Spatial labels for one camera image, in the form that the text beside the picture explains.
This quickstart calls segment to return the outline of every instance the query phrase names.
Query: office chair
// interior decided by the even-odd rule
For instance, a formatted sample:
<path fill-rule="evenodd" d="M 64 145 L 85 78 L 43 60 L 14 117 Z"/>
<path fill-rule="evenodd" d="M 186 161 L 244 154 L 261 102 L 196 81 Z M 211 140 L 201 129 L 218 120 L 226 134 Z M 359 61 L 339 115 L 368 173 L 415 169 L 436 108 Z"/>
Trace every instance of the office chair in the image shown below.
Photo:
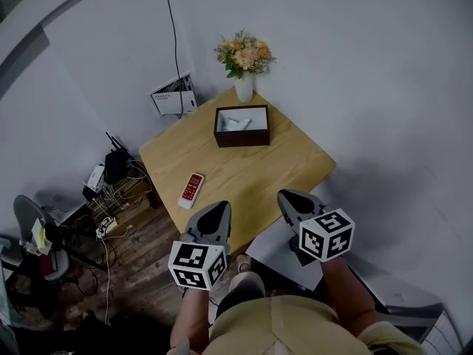
<path fill-rule="evenodd" d="M 13 201 L 13 211 L 20 226 L 20 238 L 23 241 L 30 242 L 32 240 L 31 228 L 36 220 L 40 220 L 44 226 L 55 226 L 54 218 L 26 196 L 19 195 L 16 197 Z M 55 251 L 57 270 L 44 276 L 47 281 L 62 278 L 69 269 L 69 255 L 66 251 L 62 248 L 52 251 Z"/>

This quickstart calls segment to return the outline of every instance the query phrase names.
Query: flower bouquet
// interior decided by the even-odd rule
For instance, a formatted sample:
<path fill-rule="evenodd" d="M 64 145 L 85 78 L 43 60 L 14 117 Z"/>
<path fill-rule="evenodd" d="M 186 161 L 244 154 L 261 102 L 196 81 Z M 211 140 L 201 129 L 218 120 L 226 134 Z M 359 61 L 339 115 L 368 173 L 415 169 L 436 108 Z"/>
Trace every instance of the flower bouquet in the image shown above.
<path fill-rule="evenodd" d="M 234 78 L 241 102 L 248 102 L 253 97 L 251 75 L 265 72 L 269 63 L 275 60 L 266 42 L 248 35 L 244 30 L 235 33 L 233 39 L 223 39 L 214 52 L 217 60 L 225 65 L 227 78 Z"/>

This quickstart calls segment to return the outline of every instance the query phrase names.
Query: white wall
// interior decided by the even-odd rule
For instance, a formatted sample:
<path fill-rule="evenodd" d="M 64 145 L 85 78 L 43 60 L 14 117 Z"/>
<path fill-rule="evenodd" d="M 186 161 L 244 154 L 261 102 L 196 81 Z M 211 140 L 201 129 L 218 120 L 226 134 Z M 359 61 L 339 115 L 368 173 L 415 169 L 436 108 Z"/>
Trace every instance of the white wall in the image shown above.
<path fill-rule="evenodd" d="M 473 334 L 473 0 L 182 0 L 194 82 L 231 85 L 211 49 L 239 29 L 277 62 L 257 90 L 338 163 L 321 193 L 355 251 Z"/>
<path fill-rule="evenodd" d="M 11 237 L 19 237 L 17 195 L 64 210 L 77 207 L 84 203 L 82 181 L 109 148 L 106 127 L 44 34 L 12 65 L 10 72 L 16 71 L 9 86 L 1 85 L 0 100 L 0 232 Z"/>
<path fill-rule="evenodd" d="M 189 62 L 177 30 L 184 73 Z M 148 97 L 177 78 L 166 0 L 81 0 L 44 31 L 72 80 L 129 149 L 137 150 L 177 120 L 158 118 Z"/>

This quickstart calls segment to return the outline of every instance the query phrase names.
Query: person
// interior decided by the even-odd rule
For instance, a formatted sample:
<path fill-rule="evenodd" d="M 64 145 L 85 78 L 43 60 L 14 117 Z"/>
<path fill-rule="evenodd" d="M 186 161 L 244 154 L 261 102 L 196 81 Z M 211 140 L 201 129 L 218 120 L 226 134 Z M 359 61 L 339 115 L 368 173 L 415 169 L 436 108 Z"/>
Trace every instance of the person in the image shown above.
<path fill-rule="evenodd" d="M 265 298 L 251 259 L 240 255 L 237 264 L 210 337 L 208 292 L 187 290 L 168 355 L 423 353 L 416 341 L 380 321 L 370 293 L 342 257 L 321 263 L 336 313 L 305 297 Z"/>

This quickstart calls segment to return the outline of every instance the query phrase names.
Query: beige shirt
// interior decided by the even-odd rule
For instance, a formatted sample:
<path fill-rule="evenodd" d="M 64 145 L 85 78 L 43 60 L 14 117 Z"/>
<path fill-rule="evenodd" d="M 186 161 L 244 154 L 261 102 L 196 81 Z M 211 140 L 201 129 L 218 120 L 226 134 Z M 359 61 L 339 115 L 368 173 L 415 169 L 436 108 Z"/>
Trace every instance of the beige shirt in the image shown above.
<path fill-rule="evenodd" d="M 338 324 L 328 306 L 304 297 L 279 296 L 243 302 L 223 313 L 203 353 L 371 354 L 380 346 L 399 354 L 423 353 L 417 342 L 388 322 L 371 325 L 355 338 Z M 173 349 L 168 354 L 186 351 Z"/>

